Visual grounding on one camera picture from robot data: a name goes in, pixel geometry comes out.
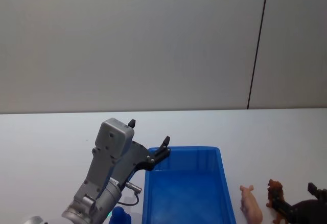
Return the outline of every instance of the toy lion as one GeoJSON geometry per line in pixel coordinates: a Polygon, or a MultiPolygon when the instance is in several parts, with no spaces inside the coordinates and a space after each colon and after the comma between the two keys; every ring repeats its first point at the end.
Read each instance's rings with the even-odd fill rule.
{"type": "MultiPolygon", "coordinates": [[[[274,196],[278,196],[280,200],[285,201],[284,200],[284,192],[283,192],[283,186],[280,182],[278,181],[273,181],[272,179],[269,180],[268,183],[268,200],[269,202],[266,203],[266,206],[269,208],[272,208],[272,199],[274,196]]],[[[280,221],[284,219],[285,220],[285,224],[288,224],[288,221],[277,212],[277,217],[275,220],[273,220],[272,222],[275,224],[279,224],[280,221]]]]}

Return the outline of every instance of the white wall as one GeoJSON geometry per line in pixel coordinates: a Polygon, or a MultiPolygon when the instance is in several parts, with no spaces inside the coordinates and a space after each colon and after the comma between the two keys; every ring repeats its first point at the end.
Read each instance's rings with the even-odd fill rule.
{"type": "Polygon", "coordinates": [[[327,0],[267,0],[250,108],[327,107],[327,0]]]}
{"type": "Polygon", "coordinates": [[[0,113],[246,108],[263,0],[0,0],[0,113]]]}

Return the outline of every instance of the table surface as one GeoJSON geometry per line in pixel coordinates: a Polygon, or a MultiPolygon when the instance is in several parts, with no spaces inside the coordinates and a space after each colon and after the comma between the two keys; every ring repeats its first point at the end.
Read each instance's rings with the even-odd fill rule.
{"type": "MultiPolygon", "coordinates": [[[[219,147],[237,223],[246,223],[241,184],[254,185],[263,223],[275,215],[265,206],[270,178],[282,182],[290,204],[313,198],[308,182],[327,187],[327,109],[0,115],[0,222],[60,216],[86,176],[100,124],[111,117],[136,119],[134,140],[146,147],[166,135],[171,146],[219,147]]],[[[143,188],[144,176],[131,181],[143,188]]],[[[124,190],[121,200],[133,202],[132,192],[124,190]]],[[[143,193],[137,206],[125,207],[134,224],[142,208],[143,193]]]]}

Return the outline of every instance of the blue plastic bin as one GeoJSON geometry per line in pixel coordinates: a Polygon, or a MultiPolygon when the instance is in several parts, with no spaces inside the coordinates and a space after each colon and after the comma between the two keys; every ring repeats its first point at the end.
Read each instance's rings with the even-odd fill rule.
{"type": "Polygon", "coordinates": [[[146,172],[142,224],[236,223],[219,149],[170,148],[146,172]]]}

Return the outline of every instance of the dark vertical line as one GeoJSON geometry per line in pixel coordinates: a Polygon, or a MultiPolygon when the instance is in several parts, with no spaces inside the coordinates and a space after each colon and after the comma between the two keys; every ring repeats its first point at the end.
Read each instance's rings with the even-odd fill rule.
{"type": "Polygon", "coordinates": [[[249,109],[249,105],[250,105],[250,98],[251,98],[252,85],[253,85],[253,78],[254,78],[254,70],[255,70],[256,58],[257,58],[257,56],[258,56],[258,49],[259,49],[259,43],[260,43],[260,36],[261,36],[261,29],[262,29],[262,22],[263,22],[264,14],[265,14],[265,7],[266,7],[266,0],[264,0],[264,6],[263,6],[263,8],[262,8],[262,15],[261,15],[261,22],[260,22],[259,36],[258,36],[258,42],[257,42],[257,44],[256,44],[256,51],[255,51],[254,65],[253,65],[252,78],[251,78],[250,93],[249,93],[249,99],[248,99],[248,101],[247,101],[247,109],[249,109]]]}

